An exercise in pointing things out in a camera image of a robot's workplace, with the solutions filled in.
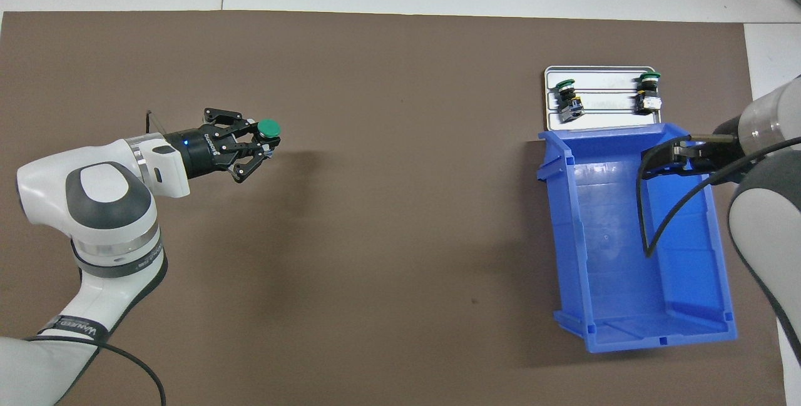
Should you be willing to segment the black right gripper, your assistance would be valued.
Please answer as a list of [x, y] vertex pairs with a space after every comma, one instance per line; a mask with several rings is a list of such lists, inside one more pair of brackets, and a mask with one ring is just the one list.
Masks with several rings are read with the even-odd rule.
[[[690, 158], [690, 176], [702, 173], [712, 175], [745, 156], [738, 138], [739, 121], [739, 117], [734, 117], [712, 132], [732, 136], [730, 143], [701, 143], [699, 149], [693, 150], [695, 155]], [[670, 140], [644, 150], [641, 152], [641, 178], [652, 179], [682, 171], [688, 163], [685, 149], [685, 140]]]

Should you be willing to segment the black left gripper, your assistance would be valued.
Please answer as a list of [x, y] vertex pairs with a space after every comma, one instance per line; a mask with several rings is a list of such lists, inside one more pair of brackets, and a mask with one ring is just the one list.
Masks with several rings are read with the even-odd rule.
[[228, 137], [252, 136], [249, 143], [222, 146], [220, 155], [229, 158], [224, 163], [236, 183], [243, 183], [261, 164], [273, 156], [281, 137], [264, 138], [258, 131], [254, 119], [244, 118], [241, 113], [223, 109], [206, 108], [203, 113], [203, 126], [166, 133], [164, 139], [180, 153], [186, 177], [198, 178], [220, 171], [215, 164], [213, 144]]

